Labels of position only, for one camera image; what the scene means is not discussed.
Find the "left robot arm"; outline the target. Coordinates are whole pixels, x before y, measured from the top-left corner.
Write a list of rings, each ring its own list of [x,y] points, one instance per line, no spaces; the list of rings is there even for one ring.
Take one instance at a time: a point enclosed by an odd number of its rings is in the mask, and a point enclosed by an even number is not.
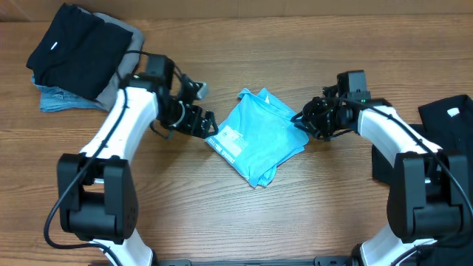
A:
[[[138,199],[131,163],[154,122],[170,133],[206,139],[219,131],[214,113],[194,105],[208,86],[165,55],[150,54],[145,72],[118,77],[112,110],[94,138],[57,164],[58,200],[44,225],[55,249],[98,248],[111,265],[158,265],[137,232]]]

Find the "black garment at right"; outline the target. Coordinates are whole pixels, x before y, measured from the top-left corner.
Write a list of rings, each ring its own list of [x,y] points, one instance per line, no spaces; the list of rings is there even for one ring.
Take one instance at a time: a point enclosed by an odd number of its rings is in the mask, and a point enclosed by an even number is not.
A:
[[[456,95],[428,103],[418,108],[421,124],[412,128],[427,140],[446,151],[458,151],[467,159],[468,187],[465,194],[472,198],[472,99]],[[460,248],[421,248],[403,265],[469,266],[472,264],[472,237],[469,233],[452,238],[450,245]]]

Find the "folded grey garment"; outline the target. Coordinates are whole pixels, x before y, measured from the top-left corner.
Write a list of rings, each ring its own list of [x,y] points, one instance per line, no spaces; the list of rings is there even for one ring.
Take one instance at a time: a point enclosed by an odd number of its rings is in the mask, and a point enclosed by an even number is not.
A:
[[[142,32],[123,21],[120,21],[116,18],[108,16],[104,13],[93,13],[94,16],[103,19],[107,23],[115,24],[129,32],[132,33],[132,39],[129,46],[126,50],[141,50],[145,41],[145,37]],[[79,98],[78,109],[102,109],[109,111],[115,104],[118,85],[120,83],[119,78],[124,78],[127,74],[131,74],[135,70],[139,62],[139,55],[137,53],[128,53],[123,56],[119,66],[118,73],[115,73],[107,87],[102,91],[102,93],[97,96],[95,101],[86,100],[84,98]]]

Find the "light blue printed t-shirt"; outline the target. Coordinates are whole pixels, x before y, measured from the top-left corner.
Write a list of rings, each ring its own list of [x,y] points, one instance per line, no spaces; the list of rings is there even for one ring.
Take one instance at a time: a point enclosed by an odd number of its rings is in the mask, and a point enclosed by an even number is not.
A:
[[[296,113],[266,88],[244,88],[239,103],[206,143],[253,188],[268,186],[277,167],[304,151],[309,137],[290,121]]]

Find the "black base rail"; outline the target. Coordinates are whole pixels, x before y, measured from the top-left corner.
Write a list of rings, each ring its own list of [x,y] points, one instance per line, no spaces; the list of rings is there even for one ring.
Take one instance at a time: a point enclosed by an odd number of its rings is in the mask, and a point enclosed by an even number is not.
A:
[[[314,259],[277,259],[193,262],[190,260],[155,260],[152,266],[363,266],[351,256],[317,256]]]

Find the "folded blue jeans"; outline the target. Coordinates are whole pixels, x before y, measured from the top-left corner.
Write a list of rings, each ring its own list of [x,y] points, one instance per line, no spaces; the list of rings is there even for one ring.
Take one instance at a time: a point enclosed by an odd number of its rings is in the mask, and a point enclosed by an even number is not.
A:
[[[34,76],[31,77],[31,82],[41,93],[39,106],[41,112],[59,112],[68,109],[99,109],[106,111],[100,103],[87,100],[60,87],[38,85]]]

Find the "folded black garment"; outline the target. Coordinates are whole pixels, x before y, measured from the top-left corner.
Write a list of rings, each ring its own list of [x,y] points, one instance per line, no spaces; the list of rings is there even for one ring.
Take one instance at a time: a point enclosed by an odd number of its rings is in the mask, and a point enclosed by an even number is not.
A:
[[[62,4],[27,60],[35,83],[57,86],[95,100],[109,84],[132,40],[132,32]]]

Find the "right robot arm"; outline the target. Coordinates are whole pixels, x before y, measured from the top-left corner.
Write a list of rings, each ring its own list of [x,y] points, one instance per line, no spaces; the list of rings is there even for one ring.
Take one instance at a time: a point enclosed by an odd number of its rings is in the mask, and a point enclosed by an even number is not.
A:
[[[441,148],[405,123],[383,98],[372,98],[364,71],[337,76],[291,119],[317,140],[355,132],[392,167],[388,224],[348,257],[322,257],[316,265],[402,265],[424,250],[461,249],[472,243],[467,159]]]

